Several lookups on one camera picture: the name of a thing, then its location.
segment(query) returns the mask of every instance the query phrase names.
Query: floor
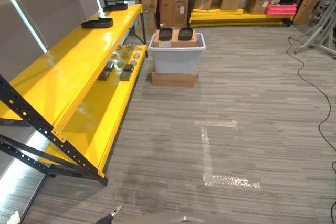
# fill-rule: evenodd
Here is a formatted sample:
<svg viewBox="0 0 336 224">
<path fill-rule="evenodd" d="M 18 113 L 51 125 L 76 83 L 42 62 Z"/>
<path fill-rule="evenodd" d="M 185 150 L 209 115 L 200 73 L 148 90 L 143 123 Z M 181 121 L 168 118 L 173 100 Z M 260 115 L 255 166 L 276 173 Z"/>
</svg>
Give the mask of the floor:
<svg viewBox="0 0 336 224">
<path fill-rule="evenodd" d="M 58 176 L 44 184 L 24 224 L 95 223 L 166 210 L 242 223 L 330 223 L 335 152 L 317 126 L 323 95 L 286 54 L 295 27 L 199 28 L 207 45 L 194 88 L 152 86 L 140 73 L 107 170 L 107 187 Z M 302 75 L 330 98 L 322 130 L 335 145 L 336 61 L 308 50 Z"/>
</svg>

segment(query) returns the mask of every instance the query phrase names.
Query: black device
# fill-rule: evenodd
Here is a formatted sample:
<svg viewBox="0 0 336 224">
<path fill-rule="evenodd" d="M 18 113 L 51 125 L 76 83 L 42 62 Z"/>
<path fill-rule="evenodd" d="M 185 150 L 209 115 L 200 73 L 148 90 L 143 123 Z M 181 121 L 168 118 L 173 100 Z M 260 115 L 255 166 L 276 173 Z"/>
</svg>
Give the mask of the black device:
<svg viewBox="0 0 336 224">
<path fill-rule="evenodd" d="M 81 24 L 82 28 L 109 28 L 113 26 L 112 18 L 100 18 L 85 21 Z"/>
<path fill-rule="evenodd" d="M 159 40 L 171 40 L 173 36 L 173 30 L 169 27 L 161 28 L 159 31 Z"/>
<path fill-rule="evenodd" d="M 181 28 L 178 34 L 178 40 L 183 41 L 191 40 L 191 38 L 193 37 L 193 32 L 194 30 L 190 27 Z"/>
<path fill-rule="evenodd" d="M 124 71 L 123 71 L 123 72 L 120 74 L 120 80 L 121 80 L 121 81 L 129 81 L 130 78 L 131 78 L 131 72 L 124 72 Z"/>
<path fill-rule="evenodd" d="M 133 72 L 134 70 L 134 65 L 133 64 L 126 64 L 123 68 L 124 72 Z"/>
<path fill-rule="evenodd" d="M 112 60 L 109 60 L 106 64 L 106 66 L 104 67 L 104 71 L 109 71 L 112 72 L 114 69 L 114 64 Z"/>
<path fill-rule="evenodd" d="M 109 71 L 103 71 L 98 76 L 98 81 L 107 81 L 107 79 L 109 78 L 109 76 L 110 76 L 110 72 Z"/>
<path fill-rule="evenodd" d="M 105 11 L 114 11 L 114 10 L 127 10 L 128 4 L 126 3 L 116 3 L 115 5 L 107 5 L 103 7 Z"/>
</svg>

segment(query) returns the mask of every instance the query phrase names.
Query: plastic storage bin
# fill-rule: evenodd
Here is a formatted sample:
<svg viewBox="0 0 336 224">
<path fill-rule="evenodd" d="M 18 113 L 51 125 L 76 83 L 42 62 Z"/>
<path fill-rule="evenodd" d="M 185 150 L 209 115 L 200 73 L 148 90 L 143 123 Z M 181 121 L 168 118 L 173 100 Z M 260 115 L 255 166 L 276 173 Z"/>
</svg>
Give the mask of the plastic storage bin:
<svg viewBox="0 0 336 224">
<path fill-rule="evenodd" d="M 153 47 L 153 34 L 148 51 L 152 52 L 156 73 L 185 73 L 197 71 L 202 51 L 206 49 L 201 33 L 196 33 L 197 47 Z"/>
<path fill-rule="evenodd" d="M 297 6 L 294 3 L 292 3 L 291 5 L 268 4 L 266 8 L 266 15 L 292 17 L 296 13 L 296 7 Z"/>
</svg>

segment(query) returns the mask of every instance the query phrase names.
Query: gray object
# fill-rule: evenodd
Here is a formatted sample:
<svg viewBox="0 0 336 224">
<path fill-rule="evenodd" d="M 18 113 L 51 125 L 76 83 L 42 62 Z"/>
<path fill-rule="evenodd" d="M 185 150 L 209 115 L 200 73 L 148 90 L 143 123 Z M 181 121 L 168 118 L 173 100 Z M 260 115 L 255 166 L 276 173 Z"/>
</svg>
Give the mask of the gray object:
<svg viewBox="0 0 336 224">
<path fill-rule="evenodd" d="M 138 52 L 136 52 L 135 54 L 133 54 L 133 58 L 134 59 L 139 59 L 140 58 L 140 54 Z"/>
<path fill-rule="evenodd" d="M 197 47 L 153 47 L 155 34 L 149 44 L 152 51 L 156 73 L 185 73 L 194 74 L 202 51 L 206 49 L 201 33 L 196 33 Z"/>
</svg>

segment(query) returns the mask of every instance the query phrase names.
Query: shelf board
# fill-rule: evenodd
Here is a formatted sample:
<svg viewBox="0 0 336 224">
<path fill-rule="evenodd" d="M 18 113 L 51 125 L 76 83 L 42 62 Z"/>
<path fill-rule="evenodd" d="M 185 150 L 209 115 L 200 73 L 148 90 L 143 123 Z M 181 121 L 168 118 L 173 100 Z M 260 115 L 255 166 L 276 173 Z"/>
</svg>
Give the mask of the shelf board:
<svg viewBox="0 0 336 224">
<path fill-rule="evenodd" d="M 11 85 L 54 127 L 61 131 L 142 11 L 141 4 L 106 12 L 110 28 L 80 26 L 20 73 Z M 98 13 L 90 19 L 97 19 Z M 0 102 L 0 118 L 21 120 Z"/>
<path fill-rule="evenodd" d="M 144 58 L 146 45 L 138 47 L 143 49 L 134 51 L 140 53 L 139 59 L 132 56 L 124 59 L 126 63 L 137 61 L 130 81 L 119 81 L 122 67 L 115 68 L 107 81 L 96 81 L 62 131 L 62 135 L 100 172 L 105 166 Z M 45 152 L 74 163 L 53 143 L 47 146 Z M 54 164 L 43 158 L 40 161 Z"/>
<path fill-rule="evenodd" d="M 240 14 L 228 14 L 228 13 L 201 13 L 201 12 L 192 12 L 190 17 L 190 22 L 203 21 L 206 22 L 210 20 L 229 20 L 229 19 L 276 19 L 276 18 L 292 18 L 288 16 L 267 16 L 265 14 L 250 14 L 244 11 Z"/>
</svg>

